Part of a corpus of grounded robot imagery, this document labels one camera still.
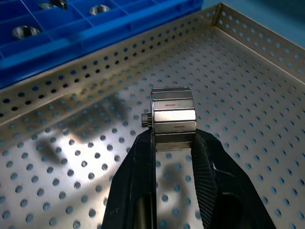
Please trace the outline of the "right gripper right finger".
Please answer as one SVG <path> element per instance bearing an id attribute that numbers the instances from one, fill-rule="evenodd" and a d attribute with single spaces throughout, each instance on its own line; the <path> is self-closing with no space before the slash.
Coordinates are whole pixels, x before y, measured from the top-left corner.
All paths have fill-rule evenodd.
<path id="1" fill-rule="evenodd" d="M 226 153 L 216 137 L 197 130 L 191 157 L 204 228 L 275 228 L 250 178 Z"/>

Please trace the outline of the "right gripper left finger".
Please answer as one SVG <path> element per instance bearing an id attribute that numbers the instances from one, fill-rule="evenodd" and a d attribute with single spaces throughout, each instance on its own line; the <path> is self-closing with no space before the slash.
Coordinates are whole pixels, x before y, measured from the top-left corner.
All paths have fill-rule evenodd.
<path id="1" fill-rule="evenodd" d="M 157 228 L 156 148 L 151 130 L 136 137 L 112 178 L 102 228 Z"/>

